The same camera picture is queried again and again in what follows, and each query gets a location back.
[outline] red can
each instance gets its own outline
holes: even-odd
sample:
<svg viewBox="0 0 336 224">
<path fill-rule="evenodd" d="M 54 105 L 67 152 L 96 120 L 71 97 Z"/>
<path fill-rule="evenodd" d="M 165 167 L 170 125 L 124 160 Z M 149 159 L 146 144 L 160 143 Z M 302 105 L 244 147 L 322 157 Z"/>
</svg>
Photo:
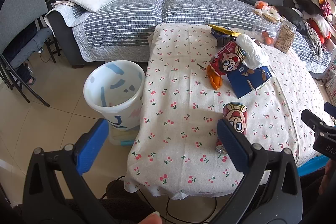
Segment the red can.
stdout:
<svg viewBox="0 0 336 224">
<path fill-rule="evenodd" d="M 209 64 L 218 76 L 222 76 L 235 70 L 244 58 L 245 52 L 235 41 L 231 41 L 211 58 Z"/>
<path fill-rule="evenodd" d="M 246 135 L 247 126 L 247 107 L 239 102 L 231 102 L 223 108 L 223 119 L 227 119 L 233 128 L 238 132 Z M 221 140 L 217 138 L 216 151 L 227 154 Z"/>
</svg>

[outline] gray sofa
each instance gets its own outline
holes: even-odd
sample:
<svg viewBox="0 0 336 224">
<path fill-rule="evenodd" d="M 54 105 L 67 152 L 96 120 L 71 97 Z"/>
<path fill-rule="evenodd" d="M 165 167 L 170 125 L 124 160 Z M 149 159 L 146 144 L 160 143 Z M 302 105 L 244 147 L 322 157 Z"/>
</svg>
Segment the gray sofa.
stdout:
<svg viewBox="0 0 336 224">
<path fill-rule="evenodd" d="M 56 11 L 48 15 L 48 20 L 67 59 L 75 68 L 83 66 L 86 61 L 127 59 L 147 62 L 147 37 L 156 25 L 210 23 L 252 30 L 253 23 L 258 19 L 252 13 L 251 6 L 256 1 L 117 0 L 90 15 L 85 22 L 73 29 L 65 24 Z M 263 1 L 270 5 L 295 7 L 292 0 Z M 299 33 L 296 34 L 292 47 L 301 60 L 325 64 L 330 62 L 330 55 L 325 56 L 323 61 L 314 60 L 309 42 Z"/>
</svg>

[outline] gray dining chair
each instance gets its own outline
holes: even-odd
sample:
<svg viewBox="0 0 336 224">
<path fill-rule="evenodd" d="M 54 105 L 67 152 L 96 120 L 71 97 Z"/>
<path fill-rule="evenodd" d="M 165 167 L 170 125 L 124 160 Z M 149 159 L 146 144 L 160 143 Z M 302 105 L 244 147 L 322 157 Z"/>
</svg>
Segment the gray dining chair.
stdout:
<svg viewBox="0 0 336 224">
<path fill-rule="evenodd" d="M 34 22 L 40 16 L 48 12 L 47 5 L 44 0 L 5 0 L 0 10 L 0 64 L 20 94 L 30 103 L 29 99 L 24 95 L 22 86 L 25 86 L 37 99 L 45 106 L 50 105 L 43 100 L 29 85 L 22 81 L 16 73 L 16 69 L 27 60 L 31 54 L 42 49 L 48 38 L 53 34 L 49 27 L 41 28 L 36 35 L 24 46 L 21 51 L 9 63 L 3 56 L 3 51 L 9 43 L 29 24 Z"/>
</svg>

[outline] tiled floor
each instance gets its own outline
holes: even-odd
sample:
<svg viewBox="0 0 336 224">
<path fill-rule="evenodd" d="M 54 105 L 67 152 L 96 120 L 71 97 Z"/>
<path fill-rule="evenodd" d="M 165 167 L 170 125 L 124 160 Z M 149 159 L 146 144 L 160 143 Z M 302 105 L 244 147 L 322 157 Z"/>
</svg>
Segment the tiled floor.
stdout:
<svg viewBox="0 0 336 224">
<path fill-rule="evenodd" d="M 50 60 L 44 63 L 48 52 L 41 57 L 35 53 L 30 58 L 30 66 L 37 81 L 33 89 L 50 105 L 45 107 L 27 90 L 31 99 L 28 104 L 17 90 L 9 90 L 0 85 L 0 182 L 13 205 L 22 202 L 25 175 L 31 154 L 36 147 L 45 151 L 58 150 L 67 143 L 74 143 L 82 133 L 87 132 L 101 115 L 85 102 L 83 84 L 98 64 L 87 65 L 82 69 L 72 69 L 63 56 L 55 56 L 57 63 Z M 319 87 L 325 100 L 328 96 Z M 91 170 L 84 179 L 97 197 L 101 197 L 107 184 L 124 175 L 130 147 L 114 146 L 105 141 Z M 60 172 L 57 173 L 66 198 L 71 194 Z M 145 193 L 154 207 L 166 216 L 168 198 L 154 198 Z M 216 212 L 225 204 L 228 197 L 218 198 Z M 169 212 L 180 219 L 198 222 L 208 216 L 214 208 L 211 198 L 188 197 L 169 203 Z"/>
</svg>

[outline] table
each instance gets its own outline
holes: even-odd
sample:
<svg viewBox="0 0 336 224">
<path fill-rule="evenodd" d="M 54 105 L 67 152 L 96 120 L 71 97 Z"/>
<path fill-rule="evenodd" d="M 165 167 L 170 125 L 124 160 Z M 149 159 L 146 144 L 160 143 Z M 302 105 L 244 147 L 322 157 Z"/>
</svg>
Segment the table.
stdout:
<svg viewBox="0 0 336 224">
<path fill-rule="evenodd" d="M 215 91 L 202 67 L 218 49 L 205 25 L 160 24 L 151 42 L 140 132 L 128 156 L 125 189 L 147 188 L 153 196 L 172 199 L 188 195 L 208 197 L 232 193 L 242 174 L 227 155 L 215 151 L 216 125 L 223 106 L 247 106 L 251 143 L 265 149 L 292 150 L 298 165 L 316 155 L 314 135 L 301 122 L 301 111 L 314 112 L 327 124 L 323 98 L 305 65 L 288 54 L 263 45 L 276 78 L 237 99 L 227 77 Z M 265 174 L 262 182 L 267 180 Z"/>
</svg>

